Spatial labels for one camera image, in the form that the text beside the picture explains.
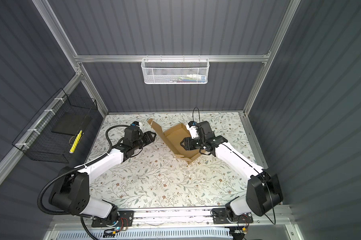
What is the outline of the brown cardboard box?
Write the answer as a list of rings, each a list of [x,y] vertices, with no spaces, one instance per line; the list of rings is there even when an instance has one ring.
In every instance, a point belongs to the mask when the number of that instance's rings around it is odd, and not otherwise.
[[[183,159],[188,164],[191,164],[201,156],[201,153],[199,153],[198,150],[186,151],[180,145],[184,138],[191,137],[189,130],[186,129],[184,124],[179,123],[170,129],[163,131],[161,125],[156,123],[153,119],[149,119],[147,122],[177,158]]]

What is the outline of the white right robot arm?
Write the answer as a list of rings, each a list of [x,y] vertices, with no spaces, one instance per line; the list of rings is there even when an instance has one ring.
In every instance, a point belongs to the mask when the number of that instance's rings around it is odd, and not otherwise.
[[[245,196],[237,197],[226,204],[230,214],[240,216],[253,213],[261,217],[283,201],[277,173],[246,159],[226,138],[216,136],[209,122],[191,121],[186,125],[186,129],[190,137],[180,142],[186,151],[205,151],[204,155],[213,155],[224,161],[247,181]]]

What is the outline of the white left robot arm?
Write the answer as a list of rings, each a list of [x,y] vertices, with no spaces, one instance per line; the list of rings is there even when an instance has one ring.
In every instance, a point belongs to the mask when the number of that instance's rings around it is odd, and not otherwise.
[[[126,137],[112,145],[108,135],[109,149],[96,159],[75,168],[63,168],[57,179],[51,183],[52,190],[48,199],[50,205],[60,209],[58,215],[98,217],[115,223],[119,219],[117,206],[90,196],[90,185],[110,168],[119,165],[131,157],[136,150],[143,150],[155,141],[156,133],[137,131],[137,137],[128,145]]]

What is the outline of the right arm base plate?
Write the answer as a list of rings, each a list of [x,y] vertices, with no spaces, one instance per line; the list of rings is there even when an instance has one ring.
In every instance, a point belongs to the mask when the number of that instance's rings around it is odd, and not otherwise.
[[[235,215],[230,210],[224,208],[213,208],[210,211],[210,215],[215,225],[223,224],[252,224],[253,218],[251,213],[242,214],[240,216]]]

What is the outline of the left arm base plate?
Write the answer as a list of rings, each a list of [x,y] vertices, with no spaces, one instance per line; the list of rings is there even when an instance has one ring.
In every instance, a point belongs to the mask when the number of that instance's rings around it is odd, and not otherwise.
[[[91,223],[92,228],[127,228],[132,226],[134,211],[117,211],[111,213],[105,219],[94,217]]]

